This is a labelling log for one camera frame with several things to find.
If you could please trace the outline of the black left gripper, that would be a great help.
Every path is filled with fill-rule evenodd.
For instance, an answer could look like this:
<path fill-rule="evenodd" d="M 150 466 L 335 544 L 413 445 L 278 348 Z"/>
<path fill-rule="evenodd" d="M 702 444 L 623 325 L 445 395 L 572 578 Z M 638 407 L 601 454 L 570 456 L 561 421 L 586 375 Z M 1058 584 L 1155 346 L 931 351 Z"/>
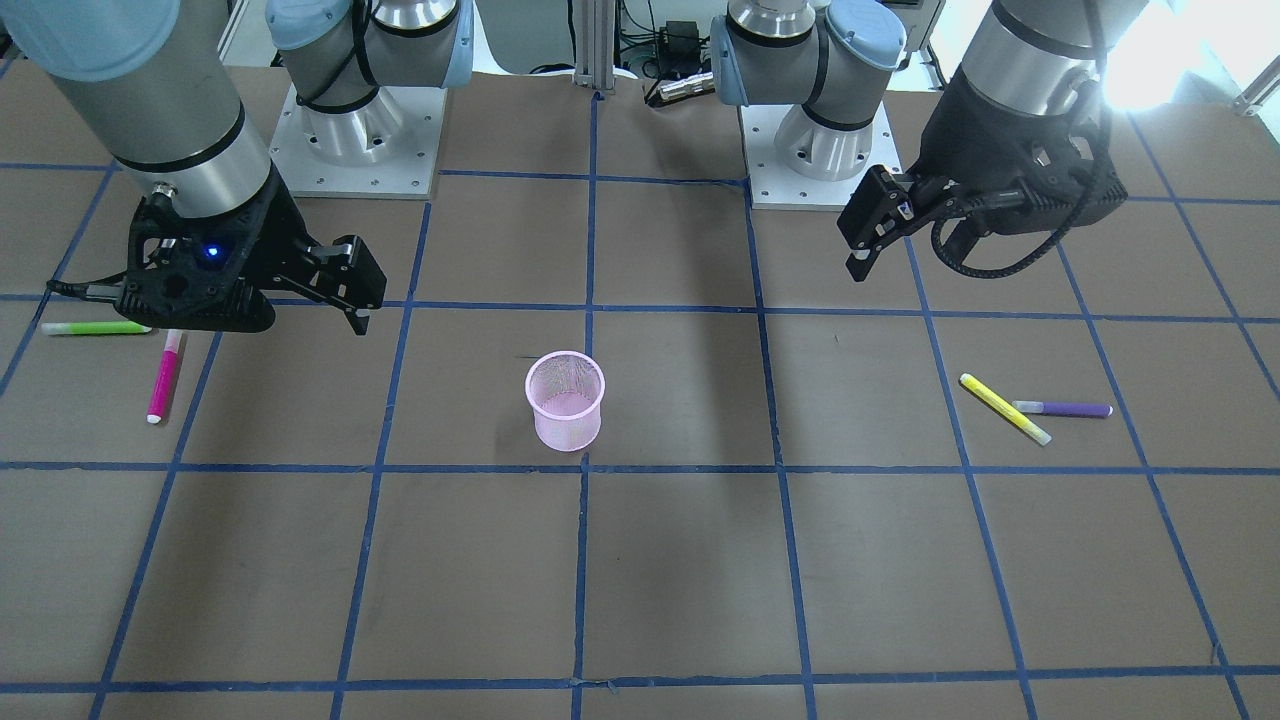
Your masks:
<path fill-rule="evenodd" d="M 986 205 L 973 217 L 983 231 L 1025 234 L 1055 231 L 1075 208 L 1093 161 L 1074 143 L 1100 145 L 1100 127 L 1080 111 L 1025 115 L 982 95 L 964 70 L 943 91 L 908 173 L 873 165 L 861 177 L 837 227 L 850 255 L 845 266 L 863 282 L 897 240 L 940 218 L 945 186 L 959 200 L 1020 191 L 1016 206 Z"/>

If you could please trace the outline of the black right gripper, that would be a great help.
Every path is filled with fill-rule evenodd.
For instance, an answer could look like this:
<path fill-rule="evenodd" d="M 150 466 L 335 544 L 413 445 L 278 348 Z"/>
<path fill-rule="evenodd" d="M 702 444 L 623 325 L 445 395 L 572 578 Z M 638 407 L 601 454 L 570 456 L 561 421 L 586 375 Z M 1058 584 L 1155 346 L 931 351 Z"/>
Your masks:
<path fill-rule="evenodd" d="M 248 201 L 214 217 L 180 215 L 178 197 L 157 182 L 134 211 L 120 315 L 154 328 L 257 333 L 275 318 L 265 291 L 301 290 L 367 334 L 385 273 L 360 236 L 317 245 L 276 168 Z"/>

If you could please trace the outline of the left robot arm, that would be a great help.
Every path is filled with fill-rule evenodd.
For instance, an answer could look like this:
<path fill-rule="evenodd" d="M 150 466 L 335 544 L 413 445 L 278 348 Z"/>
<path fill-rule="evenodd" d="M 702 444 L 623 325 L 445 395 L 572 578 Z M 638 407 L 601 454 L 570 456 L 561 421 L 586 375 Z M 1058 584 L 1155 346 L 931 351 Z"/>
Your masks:
<path fill-rule="evenodd" d="M 902 172 L 859 152 L 908 38 L 878 1 L 731 1 L 710 29 L 730 106 L 788 109 L 783 163 L 819 181 L 861 173 L 838 217 L 861 282 L 919 231 L 952 272 L 1002 279 L 1126 201 L 1110 146 L 1108 54 L 1142 1 L 993 1 Z"/>

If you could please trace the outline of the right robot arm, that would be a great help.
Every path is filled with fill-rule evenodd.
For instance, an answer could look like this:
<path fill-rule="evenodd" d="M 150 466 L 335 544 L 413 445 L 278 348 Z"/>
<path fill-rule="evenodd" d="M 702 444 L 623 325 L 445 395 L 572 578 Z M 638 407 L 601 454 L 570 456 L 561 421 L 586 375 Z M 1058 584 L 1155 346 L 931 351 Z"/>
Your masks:
<path fill-rule="evenodd" d="M 282 141 L 314 188 L 430 188 L 435 109 L 474 72 L 471 1 L 270 1 L 265 20 L 293 87 Z M 5 1 L 3 24 L 142 190 L 125 268 L 49 290 L 165 329 L 259 333 L 269 292 L 343 313 L 365 334 L 387 277 L 357 234 L 315 240 L 211 44 L 180 1 Z"/>

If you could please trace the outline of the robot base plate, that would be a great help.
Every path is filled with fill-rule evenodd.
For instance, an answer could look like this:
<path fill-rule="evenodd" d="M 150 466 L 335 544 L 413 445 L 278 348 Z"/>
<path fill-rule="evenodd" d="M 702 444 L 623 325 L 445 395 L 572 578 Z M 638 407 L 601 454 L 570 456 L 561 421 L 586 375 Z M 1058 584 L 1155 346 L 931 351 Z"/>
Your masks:
<path fill-rule="evenodd" d="M 739 114 L 756 208 L 840 211 L 873 167 L 901 168 L 884 105 L 854 131 L 818 124 L 799 105 L 744 106 Z"/>
<path fill-rule="evenodd" d="M 288 92 L 268 145 L 294 197 L 426 201 L 440 150 L 444 88 L 384 87 L 346 114 Z"/>

